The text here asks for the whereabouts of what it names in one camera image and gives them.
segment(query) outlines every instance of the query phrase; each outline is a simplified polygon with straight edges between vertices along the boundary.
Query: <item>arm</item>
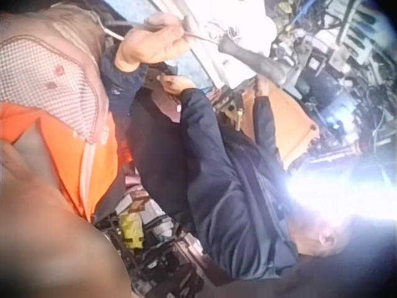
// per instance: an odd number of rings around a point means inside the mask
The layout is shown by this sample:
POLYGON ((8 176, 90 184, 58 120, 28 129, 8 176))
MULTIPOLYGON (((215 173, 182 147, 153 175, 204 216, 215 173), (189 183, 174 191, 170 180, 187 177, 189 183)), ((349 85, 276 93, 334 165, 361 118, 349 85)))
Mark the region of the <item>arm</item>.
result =
POLYGON ((255 98, 252 114, 256 143, 282 164, 276 145, 274 116, 268 96, 255 98))
POLYGON ((270 276, 270 240, 250 215, 239 178, 223 146, 210 101, 182 93, 181 127, 188 156, 188 200, 205 252, 232 278, 270 276))
POLYGON ((102 82, 109 98, 109 109, 113 117, 123 121, 128 118, 132 100, 145 80, 147 65, 140 65, 135 71, 124 72, 115 66, 118 47, 108 48, 101 58, 102 82))

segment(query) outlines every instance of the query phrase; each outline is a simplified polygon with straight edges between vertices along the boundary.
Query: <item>black handle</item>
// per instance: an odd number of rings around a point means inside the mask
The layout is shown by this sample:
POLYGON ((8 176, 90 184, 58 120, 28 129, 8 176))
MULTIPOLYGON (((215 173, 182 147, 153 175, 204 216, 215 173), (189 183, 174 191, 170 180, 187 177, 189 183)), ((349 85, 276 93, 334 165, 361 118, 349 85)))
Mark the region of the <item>black handle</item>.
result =
POLYGON ((219 42, 218 51, 228 54, 243 62, 259 75, 265 76, 276 85, 283 85, 287 79, 284 69, 279 63, 259 53, 240 47, 228 36, 223 37, 219 42))

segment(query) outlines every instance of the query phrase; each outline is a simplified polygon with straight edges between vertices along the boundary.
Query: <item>blurry object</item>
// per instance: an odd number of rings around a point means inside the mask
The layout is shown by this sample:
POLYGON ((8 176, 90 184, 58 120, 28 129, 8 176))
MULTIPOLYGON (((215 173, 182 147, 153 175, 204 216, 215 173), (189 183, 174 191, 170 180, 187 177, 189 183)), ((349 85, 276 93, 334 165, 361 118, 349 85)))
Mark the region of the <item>blurry object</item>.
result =
POLYGON ((346 37, 347 31, 350 27, 350 24, 353 20, 353 17, 357 12, 357 8, 361 5, 363 0, 349 0, 346 11, 344 13, 343 21, 342 21, 342 27, 338 33, 338 36, 336 38, 336 43, 338 45, 341 45, 346 37))
POLYGON ((137 213, 123 212, 119 215, 124 242, 129 249, 143 248, 142 220, 137 213))

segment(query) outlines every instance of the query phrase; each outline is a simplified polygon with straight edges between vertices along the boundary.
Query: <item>white object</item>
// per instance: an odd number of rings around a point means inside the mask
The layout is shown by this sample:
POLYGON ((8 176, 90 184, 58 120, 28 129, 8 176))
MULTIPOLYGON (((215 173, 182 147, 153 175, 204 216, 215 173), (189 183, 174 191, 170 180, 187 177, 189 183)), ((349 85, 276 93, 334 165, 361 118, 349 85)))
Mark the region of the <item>white object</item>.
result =
MULTIPOLYGON (((158 204, 154 200, 149 200, 149 202, 145 204, 144 211, 140 212, 140 216, 144 225, 151 222, 156 217, 164 214, 165 212, 160 208, 160 206, 158 206, 158 204)), ((168 221, 155 227, 153 229, 153 232, 157 236, 170 237, 172 236, 173 227, 174 224, 171 221, 168 221)))
POLYGON ((125 195, 122 201, 118 203, 116 207, 116 214, 119 215, 125 209, 127 209, 128 206, 130 206, 131 204, 132 204, 132 197, 130 196, 130 194, 125 195))

